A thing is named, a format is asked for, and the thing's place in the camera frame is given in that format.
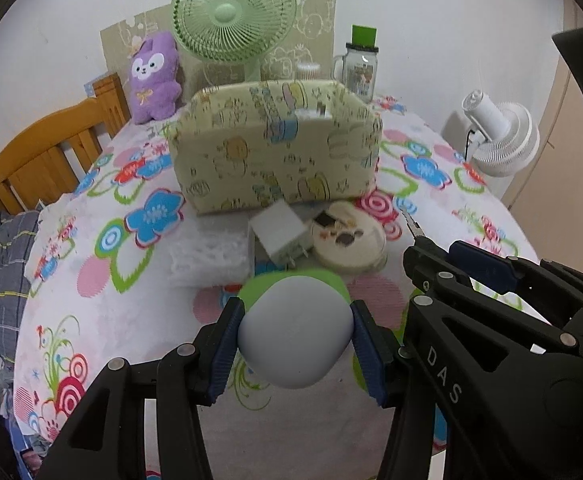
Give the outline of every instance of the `jar handle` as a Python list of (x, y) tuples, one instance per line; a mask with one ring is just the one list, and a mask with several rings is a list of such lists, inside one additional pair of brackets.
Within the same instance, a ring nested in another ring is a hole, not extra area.
[[(343, 67), (340, 69), (340, 77), (336, 77), (334, 75), (335, 72), (335, 66), (338, 63), (338, 61), (342, 61), (343, 62)], [(345, 70), (345, 55), (344, 54), (340, 54), (338, 56), (334, 56), (334, 61), (332, 62), (332, 72), (331, 72), (331, 78), (335, 79), (336, 81), (340, 81), (341, 83), (343, 82), (343, 72)]]

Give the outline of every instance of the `yellow storage box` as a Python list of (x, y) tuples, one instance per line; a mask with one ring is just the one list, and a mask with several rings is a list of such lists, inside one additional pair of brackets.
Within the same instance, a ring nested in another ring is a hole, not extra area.
[(169, 148), (199, 213), (363, 195), (382, 120), (336, 81), (262, 81), (205, 89)]

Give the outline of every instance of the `purple plush toy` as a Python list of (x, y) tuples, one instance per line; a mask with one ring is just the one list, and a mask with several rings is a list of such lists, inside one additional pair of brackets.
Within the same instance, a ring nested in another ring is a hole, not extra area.
[(176, 113), (176, 99), (182, 92), (176, 82), (177, 69), (178, 51), (171, 32), (145, 38), (130, 73), (130, 108), (135, 124), (167, 119)]

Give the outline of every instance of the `gray plaid fabric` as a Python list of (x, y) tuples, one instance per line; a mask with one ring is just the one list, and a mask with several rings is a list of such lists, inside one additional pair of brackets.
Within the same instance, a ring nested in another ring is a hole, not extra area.
[(0, 356), (14, 363), (16, 340), (29, 294), (25, 264), (38, 231), (38, 211), (0, 212)]

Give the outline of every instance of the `white lettering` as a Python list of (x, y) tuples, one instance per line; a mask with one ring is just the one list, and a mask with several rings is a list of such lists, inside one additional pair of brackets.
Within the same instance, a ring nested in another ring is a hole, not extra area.
[(443, 386), (445, 386), (445, 382), (447, 381), (447, 367), (444, 367), (436, 377), (440, 377), (443, 380)]
[(462, 394), (462, 390), (460, 389), (460, 384), (454, 384), (454, 386), (452, 386), (452, 388), (451, 388), (451, 393), (449, 394), (449, 398), (451, 399), (451, 402), (453, 402), (454, 404), (457, 404), (460, 394)]
[(436, 364), (437, 357), (438, 355), (436, 355), (436, 350), (433, 349), (433, 346), (430, 346), (429, 354), (427, 355), (427, 362), (429, 363), (430, 366), (434, 366)]

